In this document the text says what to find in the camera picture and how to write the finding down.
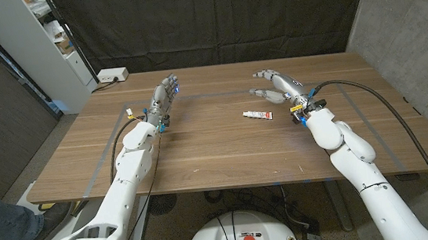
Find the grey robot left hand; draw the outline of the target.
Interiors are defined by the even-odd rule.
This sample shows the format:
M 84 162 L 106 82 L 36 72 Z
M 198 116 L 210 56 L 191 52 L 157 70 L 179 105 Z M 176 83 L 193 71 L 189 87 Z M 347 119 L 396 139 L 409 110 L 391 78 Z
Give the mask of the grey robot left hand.
M 154 89 L 145 122 L 158 127 L 160 125 L 168 127 L 172 102 L 179 90 L 178 78 L 173 73 L 163 79 Z

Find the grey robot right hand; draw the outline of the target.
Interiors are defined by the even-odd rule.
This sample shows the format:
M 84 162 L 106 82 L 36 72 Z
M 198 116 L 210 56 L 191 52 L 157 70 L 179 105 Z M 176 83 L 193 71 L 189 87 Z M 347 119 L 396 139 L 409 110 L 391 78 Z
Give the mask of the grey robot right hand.
M 269 89 L 250 89 L 249 94 L 260 96 L 272 104 L 283 104 L 288 101 L 294 106 L 302 105 L 305 113 L 316 109 L 315 102 L 310 98 L 306 88 L 294 78 L 270 69 L 256 72 L 253 77 L 272 81 L 274 88 L 280 90 L 280 92 Z

